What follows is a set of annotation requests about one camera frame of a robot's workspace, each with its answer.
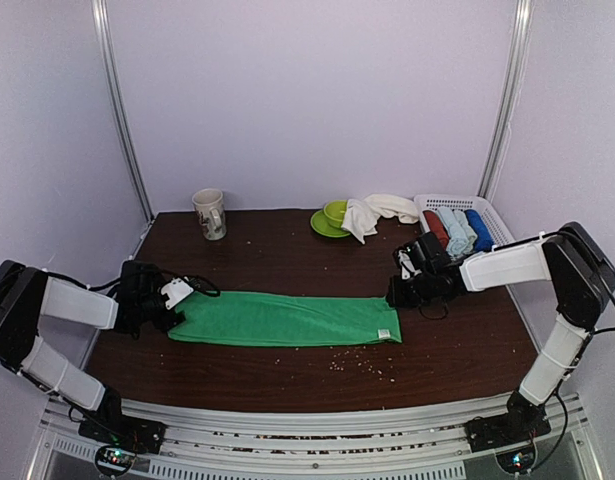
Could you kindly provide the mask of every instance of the wooden table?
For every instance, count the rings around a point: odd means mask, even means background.
[[[383,296],[392,251],[418,227],[381,220],[378,235],[328,239],[312,211],[228,212],[227,236],[202,238],[193,213],[160,214],[138,255],[200,274],[223,290],[307,296]],[[429,315],[440,313],[430,311]],[[402,344],[247,348],[169,340],[145,325],[138,341],[103,332],[88,372],[125,398],[244,412],[336,412],[491,396],[517,387],[536,351],[507,291],[450,303],[444,320],[398,312]]]

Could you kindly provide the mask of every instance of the white mug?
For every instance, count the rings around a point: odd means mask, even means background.
[[[223,192],[216,188],[206,188],[196,192],[191,201],[198,215],[207,240],[220,240],[227,234],[225,225],[225,206]]]

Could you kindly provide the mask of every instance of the green plate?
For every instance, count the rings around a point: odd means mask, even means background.
[[[325,212],[322,210],[314,213],[311,217],[311,228],[314,229],[316,233],[320,233],[321,235],[329,238],[343,238],[348,237],[351,233],[346,232],[345,230],[341,230],[340,228],[334,228],[327,222],[327,217],[325,217]]]

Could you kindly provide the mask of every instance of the green cloth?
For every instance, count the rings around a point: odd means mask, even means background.
[[[250,347],[402,342],[398,314],[383,298],[193,293],[176,311],[186,320],[169,331],[169,338],[181,342]]]

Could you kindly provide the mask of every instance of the white basket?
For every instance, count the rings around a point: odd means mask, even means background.
[[[514,242],[507,225],[502,221],[494,207],[482,197],[463,197],[459,195],[416,195],[414,203],[420,213],[420,225],[424,232],[429,231],[429,225],[423,215],[424,210],[436,210],[438,207],[449,207],[452,210],[476,210],[489,229],[491,238],[496,245],[507,245]]]

